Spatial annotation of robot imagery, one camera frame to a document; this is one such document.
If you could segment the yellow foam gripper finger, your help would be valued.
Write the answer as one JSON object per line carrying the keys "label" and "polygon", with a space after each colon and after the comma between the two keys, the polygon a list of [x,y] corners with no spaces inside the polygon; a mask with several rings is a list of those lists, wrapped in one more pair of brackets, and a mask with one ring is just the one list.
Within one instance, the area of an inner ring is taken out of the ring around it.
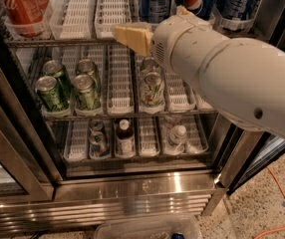
{"label": "yellow foam gripper finger", "polygon": [[141,56],[146,57],[150,53],[152,30],[149,23],[134,22],[115,25],[113,36],[119,43]]}
{"label": "yellow foam gripper finger", "polygon": [[184,6],[179,5],[176,7],[176,14],[179,16],[182,15],[192,15],[192,13],[190,11],[188,11]]}

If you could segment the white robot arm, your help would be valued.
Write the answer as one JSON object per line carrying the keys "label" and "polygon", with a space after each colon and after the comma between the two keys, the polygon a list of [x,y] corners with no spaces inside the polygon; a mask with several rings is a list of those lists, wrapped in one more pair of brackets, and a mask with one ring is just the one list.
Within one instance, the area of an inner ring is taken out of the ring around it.
{"label": "white robot arm", "polygon": [[113,27],[113,36],[178,74],[237,126],[285,138],[285,53],[256,39],[230,39],[184,7],[152,27]]}

